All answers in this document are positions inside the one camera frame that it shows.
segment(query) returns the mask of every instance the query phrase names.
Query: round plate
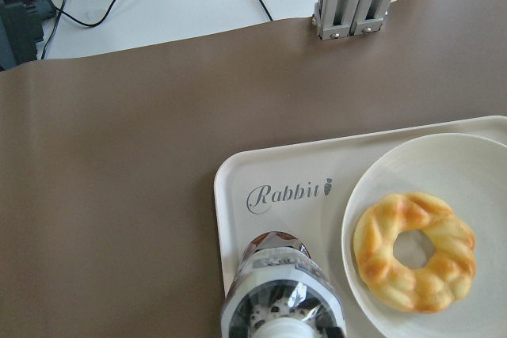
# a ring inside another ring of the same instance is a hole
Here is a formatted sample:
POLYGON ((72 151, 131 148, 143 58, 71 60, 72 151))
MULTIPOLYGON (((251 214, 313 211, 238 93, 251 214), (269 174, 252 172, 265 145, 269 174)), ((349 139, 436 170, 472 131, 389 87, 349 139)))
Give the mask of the round plate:
POLYGON ((383 155, 354 188, 341 232, 352 292, 372 324, 390 338, 507 336, 505 247, 507 146, 464 134, 427 135, 383 155), (403 313, 385 306, 360 279, 353 257, 354 230, 366 208, 388 193, 415 191, 443 199, 476 237, 470 293, 439 313, 403 313))

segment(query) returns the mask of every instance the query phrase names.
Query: bread ring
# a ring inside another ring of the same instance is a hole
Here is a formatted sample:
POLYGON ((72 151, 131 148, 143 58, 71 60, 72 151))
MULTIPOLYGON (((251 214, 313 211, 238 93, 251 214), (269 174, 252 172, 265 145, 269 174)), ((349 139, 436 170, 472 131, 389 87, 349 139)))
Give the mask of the bread ring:
POLYGON ((390 194, 360 217, 353 237, 359 275, 384 304, 435 313, 468 294, 475 275, 475 236, 441 199, 423 192, 390 194), (393 256, 397 236, 421 230, 435 253, 410 269, 393 256))

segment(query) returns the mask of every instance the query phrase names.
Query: brown leather mat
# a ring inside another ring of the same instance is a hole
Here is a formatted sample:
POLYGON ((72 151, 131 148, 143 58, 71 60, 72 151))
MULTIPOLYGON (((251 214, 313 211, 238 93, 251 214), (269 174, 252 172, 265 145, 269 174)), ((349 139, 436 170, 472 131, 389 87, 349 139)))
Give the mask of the brown leather mat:
POLYGON ((304 18, 1 73, 0 336, 218 337, 219 165, 507 115, 506 18, 402 0, 370 36, 304 18))

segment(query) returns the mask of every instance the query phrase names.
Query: white tray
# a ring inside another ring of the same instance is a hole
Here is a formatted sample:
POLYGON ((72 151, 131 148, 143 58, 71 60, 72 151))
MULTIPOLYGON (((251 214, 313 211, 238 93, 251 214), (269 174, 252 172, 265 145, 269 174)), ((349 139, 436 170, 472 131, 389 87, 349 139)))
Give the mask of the white tray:
POLYGON ((285 231, 297 236, 329 275, 343 301, 348 335, 382 336, 358 306, 345 277, 340 245, 345 207, 357 181, 387 151, 420 136, 445 132, 507 144, 507 117, 487 116, 307 142, 228 158, 215 177, 225 292, 248 243, 270 230, 285 231))

